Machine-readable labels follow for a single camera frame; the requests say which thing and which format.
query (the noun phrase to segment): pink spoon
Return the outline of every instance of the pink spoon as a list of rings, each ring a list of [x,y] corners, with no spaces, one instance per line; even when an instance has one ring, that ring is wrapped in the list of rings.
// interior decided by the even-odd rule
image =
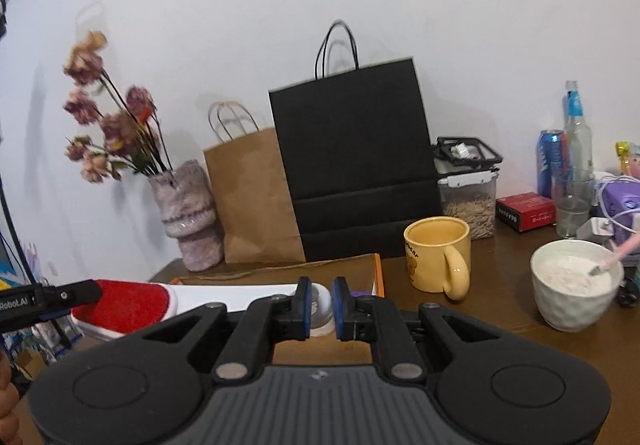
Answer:
[[[640,246],[640,233],[633,234],[624,243],[622,243],[618,249],[610,256],[607,257],[600,265],[596,265],[589,271],[589,275],[599,275],[606,271],[612,265],[615,265],[620,259],[629,255],[638,246]]]

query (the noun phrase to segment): white cable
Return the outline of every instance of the white cable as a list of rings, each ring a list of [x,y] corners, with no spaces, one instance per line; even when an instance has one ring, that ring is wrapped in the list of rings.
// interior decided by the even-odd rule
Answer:
[[[636,231],[626,225],[623,225],[621,222],[616,221],[616,218],[623,216],[625,214],[631,214],[633,212],[640,212],[640,208],[630,208],[628,210],[623,210],[622,212],[618,212],[616,215],[614,215],[613,217],[611,216],[611,214],[609,214],[609,211],[607,210],[607,207],[604,204],[604,200],[602,198],[602,194],[604,192],[604,189],[606,189],[606,187],[613,182],[626,182],[626,183],[638,183],[640,184],[640,180],[636,179],[632,176],[616,176],[613,178],[608,178],[608,176],[605,176],[602,181],[600,182],[600,185],[598,186],[598,190],[596,192],[596,196],[598,198],[598,205],[600,206],[600,209],[602,211],[602,215],[605,216],[607,218],[607,220],[616,225],[617,227],[620,227],[623,230],[626,230],[627,232],[630,232],[632,234],[635,234]]]

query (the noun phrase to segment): red box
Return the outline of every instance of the red box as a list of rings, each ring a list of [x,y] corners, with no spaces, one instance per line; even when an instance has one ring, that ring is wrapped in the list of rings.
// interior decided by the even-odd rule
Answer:
[[[495,215],[516,232],[526,232],[556,222],[556,206],[535,192],[517,194],[495,201]]]

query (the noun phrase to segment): mug handle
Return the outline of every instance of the mug handle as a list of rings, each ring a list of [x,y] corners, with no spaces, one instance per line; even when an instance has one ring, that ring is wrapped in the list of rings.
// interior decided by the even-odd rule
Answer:
[[[449,281],[444,284],[444,293],[451,300],[462,300],[469,290],[469,269],[465,259],[452,246],[445,247],[444,257],[449,266]]]

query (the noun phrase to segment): white bowl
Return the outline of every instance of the white bowl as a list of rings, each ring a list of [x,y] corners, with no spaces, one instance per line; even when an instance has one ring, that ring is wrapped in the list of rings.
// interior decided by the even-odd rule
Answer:
[[[554,241],[538,248],[531,257],[533,278],[533,294],[540,313],[553,328],[575,333],[585,329],[597,321],[607,310],[616,296],[618,286],[624,278],[624,270],[620,263],[611,266],[605,273],[611,277],[611,288],[601,295],[585,297],[571,295],[551,288],[537,275],[542,263],[565,256],[585,257],[598,265],[611,255],[607,248],[577,239]]]

